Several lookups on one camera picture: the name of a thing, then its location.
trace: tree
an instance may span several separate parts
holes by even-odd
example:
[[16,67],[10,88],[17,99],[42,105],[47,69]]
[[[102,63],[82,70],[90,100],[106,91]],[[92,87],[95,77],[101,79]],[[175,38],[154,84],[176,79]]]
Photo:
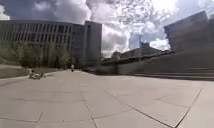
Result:
[[59,49],[58,59],[59,59],[59,66],[62,68],[67,68],[70,57],[66,47],[62,46]]
[[52,67],[54,66],[54,62],[56,59],[56,53],[55,53],[55,42],[49,42],[47,46],[47,60],[48,60],[48,66]]

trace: pavement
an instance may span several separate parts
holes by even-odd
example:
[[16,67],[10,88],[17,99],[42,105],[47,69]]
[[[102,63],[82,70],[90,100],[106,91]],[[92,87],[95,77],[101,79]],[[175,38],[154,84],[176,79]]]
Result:
[[61,71],[0,80],[0,128],[214,128],[214,82]]

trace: curved building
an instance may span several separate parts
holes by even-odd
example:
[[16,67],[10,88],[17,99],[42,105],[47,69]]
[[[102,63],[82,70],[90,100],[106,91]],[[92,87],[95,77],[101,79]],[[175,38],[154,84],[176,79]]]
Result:
[[0,21],[0,46],[13,42],[28,42],[43,48],[55,42],[55,47],[65,46],[76,62],[97,63],[101,58],[102,25],[86,21],[85,25],[67,22],[8,20]]

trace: modern building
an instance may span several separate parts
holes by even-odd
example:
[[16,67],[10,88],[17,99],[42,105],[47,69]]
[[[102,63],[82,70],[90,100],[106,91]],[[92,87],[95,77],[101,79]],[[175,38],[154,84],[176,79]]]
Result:
[[0,21],[0,46],[28,42],[45,52],[48,43],[66,47],[75,63],[99,63],[101,59],[102,24],[86,21],[85,25],[54,21]]
[[140,57],[141,53],[142,53],[142,56],[145,56],[145,55],[153,55],[161,52],[161,50],[150,47],[149,43],[141,43],[140,47],[141,48],[132,49],[122,53],[120,55],[120,58],[127,59],[132,57]]
[[213,43],[213,32],[205,11],[164,27],[172,51],[189,51]]

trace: paving slab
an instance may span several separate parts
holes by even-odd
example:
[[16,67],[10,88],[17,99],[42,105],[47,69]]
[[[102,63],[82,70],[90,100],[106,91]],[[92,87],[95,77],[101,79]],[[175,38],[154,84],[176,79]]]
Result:
[[108,97],[113,97],[112,95],[110,95],[105,91],[89,91],[89,92],[83,92],[83,94],[87,102],[100,101]]
[[162,97],[164,95],[157,94],[154,91],[148,92],[148,91],[142,91],[139,93],[132,93],[128,95],[118,96],[117,99],[121,100],[125,104],[128,104],[129,106],[139,109],[147,104],[154,102],[156,99]]
[[61,101],[61,102],[83,102],[84,96],[82,92],[58,92],[55,93],[51,101]]
[[39,123],[36,128],[96,128],[93,120],[62,122],[62,123]]
[[214,82],[79,71],[0,81],[0,128],[167,128],[189,108],[179,128],[214,127]]
[[159,100],[175,105],[191,107],[200,91],[200,89],[197,90],[198,91],[180,91],[179,93],[162,97]]
[[7,120],[0,118],[0,128],[36,128],[36,123]]
[[98,128],[168,128],[135,111],[95,119]]
[[214,82],[206,83],[178,128],[214,128]]
[[138,110],[160,122],[175,127],[185,116],[188,108],[155,101]]
[[66,122],[91,119],[84,102],[44,102],[41,122]]
[[98,101],[91,101],[88,102],[87,105],[93,118],[118,114],[132,109],[115,98],[105,98]]

